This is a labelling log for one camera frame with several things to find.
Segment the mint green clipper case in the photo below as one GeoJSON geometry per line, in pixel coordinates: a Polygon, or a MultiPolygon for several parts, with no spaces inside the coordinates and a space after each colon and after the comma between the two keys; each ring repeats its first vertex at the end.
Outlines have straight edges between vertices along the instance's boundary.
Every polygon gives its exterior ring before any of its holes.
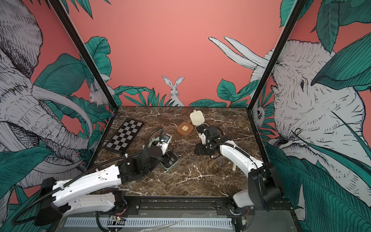
{"type": "MultiPolygon", "coordinates": [[[[159,147],[160,139],[161,139],[160,137],[150,139],[150,143],[148,147],[151,147],[151,146],[159,147]]],[[[163,158],[163,161],[160,162],[161,166],[163,167],[163,169],[167,171],[174,168],[179,161],[179,157],[174,153],[174,150],[169,149],[169,148],[166,151],[166,153],[162,156],[162,158],[163,158]]]]}

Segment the cream clipper case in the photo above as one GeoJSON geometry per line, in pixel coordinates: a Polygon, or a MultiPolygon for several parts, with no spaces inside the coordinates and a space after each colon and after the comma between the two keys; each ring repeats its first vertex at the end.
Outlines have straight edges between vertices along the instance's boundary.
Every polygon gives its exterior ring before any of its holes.
{"type": "Polygon", "coordinates": [[[200,126],[205,122],[205,118],[201,110],[193,110],[189,117],[193,126],[195,127],[200,126]]]}

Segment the brown clipper case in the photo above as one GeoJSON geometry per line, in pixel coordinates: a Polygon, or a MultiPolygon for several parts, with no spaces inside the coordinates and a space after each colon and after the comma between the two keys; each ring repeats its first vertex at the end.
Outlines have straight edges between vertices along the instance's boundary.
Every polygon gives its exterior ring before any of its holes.
{"type": "Polygon", "coordinates": [[[184,121],[176,129],[177,133],[181,136],[188,137],[193,132],[193,125],[184,121]]]}

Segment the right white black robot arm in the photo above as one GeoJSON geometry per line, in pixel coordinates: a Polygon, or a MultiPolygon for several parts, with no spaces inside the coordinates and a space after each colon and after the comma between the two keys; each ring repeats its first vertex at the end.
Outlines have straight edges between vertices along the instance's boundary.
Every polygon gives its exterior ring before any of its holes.
{"type": "Polygon", "coordinates": [[[218,127],[204,123],[196,126],[195,131],[202,141],[195,147],[196,155],[209,156],[213,160],[223,156],[248,178],[247,190],[242,190],[232,197],[238,209],[253,207],[269,211],[269,204],[283,197],[282,180],[271,162],[264,163],[249,155],[218,127]]]}

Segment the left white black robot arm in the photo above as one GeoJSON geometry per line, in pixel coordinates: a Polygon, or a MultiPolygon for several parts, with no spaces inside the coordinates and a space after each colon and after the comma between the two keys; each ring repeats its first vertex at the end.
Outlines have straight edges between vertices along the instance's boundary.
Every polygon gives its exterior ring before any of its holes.
{"type": "Polygon", "coordinates": [[[44,226],[55,223],[68,214],[84,211],[118,213],[121,207],[115,205],[115,195],[96,195],[97,201],[94,203],[88,195],[148,176],[165,160],[172,140],[171,135],[164,133],[163,127],[151,133],[158,131],[159,139],[153,142],[147,140],[144,148],[138,153],[103,162],[71,180],[56,181],[53,177],[44,180],[39,198],[18,212],[11,224],[16,226],[32,221],[36,226],[44,226]]]}

